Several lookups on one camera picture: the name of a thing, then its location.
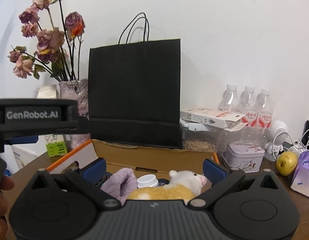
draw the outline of white plush head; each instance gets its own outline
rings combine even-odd
[[[192,171],[169,171],[171,177],[168,185],[173,186],[181,184],[190,189],[194,195],[198,196],[201,193],[201,189],[207,183],[207,178],[203,175],[196,174]]]

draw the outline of white wall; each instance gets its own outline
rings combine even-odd
[[[35,97],[38,82],[12,73],[12,44],[34,50],[35,39],[21,36],[18,15],[32,0],[0,0],[0,97]],[[116,44],[124,27],[144,11],[150,38],[181,38],[181,108],[216,108],[227,83],[240,92],[253,85],[270,88],[275,117],[285,121],[294,140],[309,118],[309,0],[63,0],[64,12],[83,15],[86,32],[81,78],[88,76],[89,49]],[[61,26],[58,4],[52,6]],[[40,24],[50,27],[45,12]],[[134,33],[132,41],[141,38]]]

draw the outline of bag handle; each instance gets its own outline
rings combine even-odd
[[[124,31],[121,33],[120,35],[120,38],[119,38],[119,42],[118,44],[120,44],[120,41],[121,41],[121,38],[124,34],[124,32],[128,29],[128,27],[133,23],[133,21],[140,15],[140,14],[143,14],[144,16],[143,17],[140,17],[136,20],[136,22],[139,20],[139,19],[145,19],[145,27],[144,27],[144,32],[143,32],[143,41],[146,40],[146,30],[147,30],[147,23],[148,23],[148,37],[149,37],[149,22],[148,22],[148,19],[147,19],[147,16],[144,12],[141,12],[139,13],[136,17],[134,17],[134,19],[127,25],[127,27],[125,27]]]
[[[128,39],[129,39],[129,36],[130,36],[131,31],[133,30],[134,25],[135,25],[135,24],[137,23],[137,21],[140,20],[140,19],[145,19],[146,22],[147,22],[147,24],[148,24],[148,36],[147,36],[147,41],[149,41],[149,32],[150,32],[149,21],[148,21],[148,19],[145,18],[145,17],[139,17],[139,18],[135,21],[135,23],[131,26],[131,28],[130,28],[130,31],[129,31],[128,36],[127,36],[126,44],[128,44]],[[144,31],[143,41],[145,41],[145,34],[146,34],[145,31]]]

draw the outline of person's hand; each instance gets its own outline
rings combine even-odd
[[[14,187],[14,182],[7,176],[1,181],[0,189],[2,190],[10,190]],[[7,232],[7,223],[2,217],[7,213],[8,202],[4,198],[4,195],[0,192],[0,240],[6,240],[6,232]]]

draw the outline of green label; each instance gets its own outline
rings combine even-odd
[[[49,157],[65,155],[68,153],[65,141],[49,143],[46,147]]]

